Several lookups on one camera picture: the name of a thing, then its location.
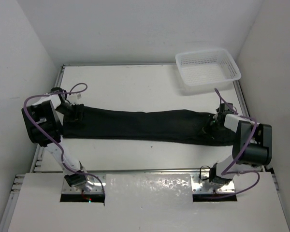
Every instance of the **metal mounting plate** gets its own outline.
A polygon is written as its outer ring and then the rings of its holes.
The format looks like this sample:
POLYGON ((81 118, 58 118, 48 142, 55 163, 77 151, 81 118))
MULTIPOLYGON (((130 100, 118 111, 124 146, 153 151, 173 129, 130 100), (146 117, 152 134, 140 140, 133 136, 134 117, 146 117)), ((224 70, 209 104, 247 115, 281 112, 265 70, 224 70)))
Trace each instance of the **metal mounting plate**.
MULTIPOLYGON (((96 175, 103 186, 106 185, 106 175, 107 174, 189 174, 191 176, 191 191, 193 194, 213 194, 214 188, 209 188, 206 183, 208 181, 202 181, 199 178, 200 169, 179 169, 179 170, 129 170, 129 171, 105 171, 105 172, 90 172, 96 175)), ((201 178, 205 179, 208 177, 209 169, 201 170, 201 178)), ((233 181, 228 185, 225 185, 216 190, 218 194, 230 194, 235 192, 235 187, 233 181)), ((68 183, 64 180, 62 185, 61 194, 81 194, 81 190, 75 187, 70 187, 68 183)), ((101 184, 95 180, 95 186, 93 187, 90 194, 102 194, 101 184)))

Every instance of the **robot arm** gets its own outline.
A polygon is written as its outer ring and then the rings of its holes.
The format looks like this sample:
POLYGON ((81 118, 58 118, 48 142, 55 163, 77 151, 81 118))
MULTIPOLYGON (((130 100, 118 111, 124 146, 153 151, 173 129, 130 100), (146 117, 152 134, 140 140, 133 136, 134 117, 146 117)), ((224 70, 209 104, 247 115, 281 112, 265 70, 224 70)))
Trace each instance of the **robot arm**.
POLYGON ((214 116, 210 127, 212 130, 230 129, 234 131, 235 140, 232 155, 224 161, 214 164, 209 172, 209 182, 214 185, 223 186, 228 184, 236 174, 244 171, 245 166, 268 165, 272 159, 272 127, 266 124, 258 124, 253 135, 253 141, 245 149, 240 159, 233 165, 228 173, 223 171, 234 161, 240 150, 248 140, 254 122, 234 114, 226 104, 220 104, 217 114, 214 116))
MULTIPOLYGON (((64 90, 61 88, 54 88, 51 90, 51 93, 54 92, 64 92, 64 90)), ((64 156, 62 156, 61 149, 46 138, 35 125, 31 123, 24 109, 22 109, 22 114, 30 140, 33 143, 38 143, 51 153, 62 168, 65 179, 70 187, 77 187, 86 192, 93 188, 94 181, 92 181, 88 175, 77 174, 85 173, 86 171, 81 162, 72 157, 63 144, 63 127, 56 113, 56 110, 61 112, 66 116, 67 120, 81 120, 84 105, 71 105, 66 102, 65 96, 64 94, 50 94, 49 96, 40 98, 36 103, 27 107, 28 113, 34 121, 62 146, 64 156)))

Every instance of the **white plastic basket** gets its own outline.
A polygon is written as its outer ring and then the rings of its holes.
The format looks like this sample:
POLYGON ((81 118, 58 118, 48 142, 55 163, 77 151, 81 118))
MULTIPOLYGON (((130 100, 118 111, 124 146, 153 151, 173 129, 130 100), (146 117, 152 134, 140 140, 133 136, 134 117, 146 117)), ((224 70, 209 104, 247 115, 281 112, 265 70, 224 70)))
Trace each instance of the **white plastic basket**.
POLYGON ((218 87, 241 78, 234 59, 222 48, 180 53, 175 59, 186 89, 218 87))

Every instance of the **cable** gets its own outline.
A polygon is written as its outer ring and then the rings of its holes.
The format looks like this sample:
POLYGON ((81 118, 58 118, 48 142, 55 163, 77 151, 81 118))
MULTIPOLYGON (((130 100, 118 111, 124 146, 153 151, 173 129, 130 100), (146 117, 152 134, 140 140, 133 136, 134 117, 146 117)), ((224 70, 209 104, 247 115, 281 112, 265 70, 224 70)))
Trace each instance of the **cable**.
MULTIPOLYGON (((227 106, 228 108, 236 115, 239 115, 237 111, 235 111, 233 109, 233 107, 231 107, 226 100, 223 99, 223 97, 221 96, 221 94, 219 93, 218 89, 215 88, 215 92, 217 93, 217 95, 219 96, 219 99, 220 99, 220 103, 221 101, 223 101, 227 106)), ((258 126, 258 123, 257 123, 257 120, 253 117, 246 117, 246 116, 240 116, 241 118, 244 118, 244 119, 249 119, 249 120, 252 120, 254 121, 254 125, 253 125, 253 128, 251 130, 251 133, 249 135, 249 137, 247 138, 247 141, 245 142, 244 146, 242 147, 242 149, 239 151, 239 153, 237 154, 237 156, 233 159, 233 161, 226 167, 225 170, 222 171, 221 175, 227 175, 227 174, 246 174, 246 173, 256 173, 258 175, 258 179, 257 181, 251 185, 250 187, 244 189, 244 190, 241 190, 241 191, 238 191, 238 192, 235 192, 235 193, 231 193, 231 194, 228 194, 228 195, 224 195, 224 196, 218 196, 218 197, 210 197, 211 199, 222 199, 222 198, 227 198, 227 197, 231 197, 231 196, 234 196, 236 194, 239 194, 239 193, 242 193, 242 192, 245 192, 245 191, 248 191, 250 189, 252 189, 253 187, 255 187, 259 181, 260 181, 260 174, 257 172, 257 171, 242 171, 240 173, 237 173, 237 172, 228 172, 228 170, 234 165, 236 164, 236 162, 241 158, 241 156, 243 155, 243 153, 245 152, 246 148, 248 147, 248 145, 250 144, 250 140, 252 139, 253 135, 255 134, 256 132, 256 129, 257 129, 257 126, 258 126)))
MULTIPOLYGON (((248 188, 243 189, 243 190, 240 190, 240 191, 235 192, 235 193, 226 194, 226 195, 223 195, 223 196, 204 197, 204 198, 207 198, 207 199, 223 199, 223 198, 227 198, 227 197, 235 196, 235 195, 237 195, 237 194, 239 194, 239 193, 246 192, 246 191, 252 189, 253 187, 255 187, 255 186, 259 183, 259 181, 260 181, 260 174, 259 174, 257 171, 255 171, 255 170, 251 170, 251 171, 242 171, 242 172, 240 172, 240 174, 247 174, 247 173, 255 173, 255 174, 258 175, 258 179, 256 180, 256 182, 255 182, 253 185, 249 186, 248 188)), ((238 173, 237 173, 237 172, 228 172, 228 174, 238 174, 238 173)))
POLYGON ((104 191, 104 186, 103 186, 103 183, 102 181, 97 177, 95 176, 94 174, 91 174, 91 173, 78 173, 78 172, 75 172, 74 170, 70 169, 65 163, 64 163, 64 150, 63 150, 63 147, 56 142, 56 140, 54 140, 46 131, 44 131, 35 121, 34 119, 30 116, 28 110, 27 110, 27 103, 29 100, 33 99, 33 98, 38 98, 38 97, 48 97, 50 95, 58 95, 58 94, 75 94, 75 93, 81 93, 81 92, 84 92, 87 88, 88 88, 88 85, 86 83, 79 83, 75 86, 73 86, 72 90, 78 86, 78 85, 85 85, 85 88, 83 90, 80 90, 80 91, 75 91, 75 92, 55 92, 55 93, 49 93, 49 94, 40 94, 40 95, 34 95, 34 96, 31 96, 31 97, 28 97, 25 101, 24 101, 24 112, 25 112, 25 115, 27 116, 27 118, 30 120, 30 122, 46 137, 48 138, 50 141, 52 141, 60 150, 61 150, 61 162, 62 162, 62 165, 70 172, 74 173, 74 174, 78 174, 78 175, 89 175, 89 176, 92 176, 94 177, 96 180, 98 180, 101 184, 101 188, 102 188, 102 192, 104 193, 104 197, 105 197, 105 191, 104 191))
POLYGON ((208 169, 211 169, 211 168, 210 168, 209 166, 206 166, 206 165, 203 165, 203 166, 201 166, 201 168, 200 168, 199 179, 200 179, 200 180, 208 180, 209 177, 204 178, 204 179, 201 179, 201 170, 202 170, 202 167, 207 167, 208 169))
POLYGON ((84 191, 83 191, 83 190, 82 190, 82 192, 81 192, 81 196, 82 196, 82 198, 83 198, 84 200, 88 201, 89 203, 91 202, 91 198, 90 198, 90 197, 86 197, 86 196, 84 195, 84 191))
POLYGON ((86 89, 88 88, 88 85, 86 83, 78 83, 75 86, 73 86, 67 94, 71 95, 73 89, 75 89, 75 87, 80 86, 80 85, 84 85, 85 88, 83 90, 76 91, 76 92, 73 92, 73 93, 82 93, 82 92, 86 91, 86 89))

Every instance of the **white wall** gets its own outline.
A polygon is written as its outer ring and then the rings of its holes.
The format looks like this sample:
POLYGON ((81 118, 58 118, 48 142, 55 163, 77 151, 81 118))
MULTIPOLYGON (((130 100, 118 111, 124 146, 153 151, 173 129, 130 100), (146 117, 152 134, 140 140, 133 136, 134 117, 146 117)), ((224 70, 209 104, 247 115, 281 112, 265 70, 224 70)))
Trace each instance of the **white wall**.
POLYGON ((250 113, 273 126, 273 160, 290 224, 290 0, 265 0, 238 59, 250 113))
POLYGON ((16 0, 0 0, 0 220, 15 174, 29 170, 34 154, 23 101, 54 86, 56 74, 16 0))
POLYGON ((174 62, 221 46, 237 57, 263 0, 18 0, 56 64, 174 62))

